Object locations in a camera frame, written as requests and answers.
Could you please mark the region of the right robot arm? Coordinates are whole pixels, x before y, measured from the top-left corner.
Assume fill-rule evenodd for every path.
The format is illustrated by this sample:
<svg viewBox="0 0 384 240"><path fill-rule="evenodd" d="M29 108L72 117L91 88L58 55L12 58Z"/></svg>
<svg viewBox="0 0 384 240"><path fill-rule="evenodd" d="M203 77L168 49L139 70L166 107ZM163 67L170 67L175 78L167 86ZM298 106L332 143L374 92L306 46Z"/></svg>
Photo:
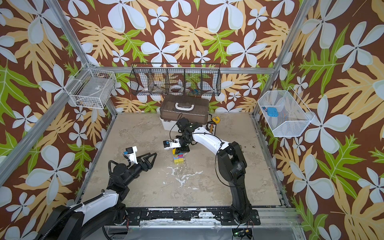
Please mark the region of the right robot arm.
<svg viewBox="0 0 384 240"><path fill-rule="evenodd" d="M248 199L245 176L247 162L241 146L237 142L226 142L211 134L198 123L190 123L186 118L181 118L176 125L180 135L171 141L176 144L177 153L188 153L190 145L201 144L215 155L215 173L221 176L219 181L225 180L232 195L232 212L237 224L245 224L256 218L252 205Z"/></svg>

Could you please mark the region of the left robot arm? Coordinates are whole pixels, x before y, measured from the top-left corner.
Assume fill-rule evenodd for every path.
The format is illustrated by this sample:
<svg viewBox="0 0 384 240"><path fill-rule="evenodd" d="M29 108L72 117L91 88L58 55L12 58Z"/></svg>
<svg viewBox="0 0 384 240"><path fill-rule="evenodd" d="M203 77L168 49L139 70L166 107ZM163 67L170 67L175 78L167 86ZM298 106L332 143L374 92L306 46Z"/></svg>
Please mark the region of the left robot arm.
<svg viewBox="0 0 384 240"><path fill-rule="evenodd" d="M107 225L123 226L128 223L128 212L123 200L129 184L142 172L151 170L157 153L137 156L136 147L123 153L128 164L108 162L109 182L106 189L85 202L54 210L37 233L37 240L83 240Z"/></svg>

